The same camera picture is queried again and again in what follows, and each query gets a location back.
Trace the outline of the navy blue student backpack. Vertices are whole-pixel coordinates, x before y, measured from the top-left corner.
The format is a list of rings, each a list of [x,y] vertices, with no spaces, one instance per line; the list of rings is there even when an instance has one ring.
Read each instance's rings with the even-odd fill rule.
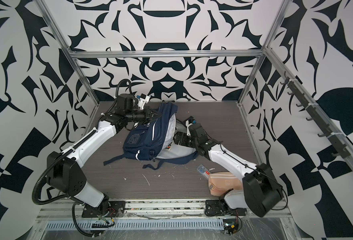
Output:
[[[103,165],[106,166],[124,158],[137,161],[158,161],[157,167],[151,164],[142,167],[156,171],[163,163],[184,165],[195,160],[198,157],[196,149],[176,145],[173,141],[177,133],[175,116],[177,110],[178,106],[173,103],[160,104],[156,111],[161,114],[161,117],[149,124],[139,124],[134,127],[125,139],[123,154],[103,162]],[[172,143],[170,151],[165,150],[170,143]]]

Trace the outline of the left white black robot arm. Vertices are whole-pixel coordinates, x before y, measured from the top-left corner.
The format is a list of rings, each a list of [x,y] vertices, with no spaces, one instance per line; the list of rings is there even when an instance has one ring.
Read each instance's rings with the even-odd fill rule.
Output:
[[[82,167],[109,139],[124,129],[128,123],[149,124],[161,113],[147,106],[149,97],[122,94],[110,109],[101,115],[96,126],[74,145],[61,153],[53,152],[47,158],[43,180],[62,192],[59,198],[71,198],[80,204],[100,208],[108,197],[88,183]]]

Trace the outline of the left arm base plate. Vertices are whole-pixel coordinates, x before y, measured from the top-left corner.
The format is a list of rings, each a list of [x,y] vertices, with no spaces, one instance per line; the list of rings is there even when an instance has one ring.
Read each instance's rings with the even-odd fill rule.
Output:
[[[121,217],[125,210],[125,201],[107,201],[102,202],[99,207],[91,207],[85,205],[83,208],[82,218],[96,218],[98,216],[106,218]]]

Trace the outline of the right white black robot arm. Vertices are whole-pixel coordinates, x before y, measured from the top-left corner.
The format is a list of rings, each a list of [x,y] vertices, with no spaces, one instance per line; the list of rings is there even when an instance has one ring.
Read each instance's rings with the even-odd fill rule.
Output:
[[[173,137],[177,145],[197,150],[200,156],[217,163],[242,181],[245,203],[258,217],[264,217],[284,197],[283,187],[267,164],[256,165],[232,153],[222,142],[211,138],[201,124],[188,127]]]

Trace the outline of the illustrated comic picture book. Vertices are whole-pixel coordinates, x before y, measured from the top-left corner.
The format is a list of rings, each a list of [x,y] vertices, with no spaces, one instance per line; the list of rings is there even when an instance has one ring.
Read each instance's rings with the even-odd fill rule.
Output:
[[[170,144],[165,148],[165,150],[170,151],[171,147],[172,147],[172,143],[170,143]]]

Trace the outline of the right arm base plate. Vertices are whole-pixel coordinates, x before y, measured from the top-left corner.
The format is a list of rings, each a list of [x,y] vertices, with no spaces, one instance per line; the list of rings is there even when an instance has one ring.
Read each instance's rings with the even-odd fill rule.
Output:
[[[216,216],[245,216],[247,209],[231,209],[224,200],[206,200],[204,214],[208,217]]]

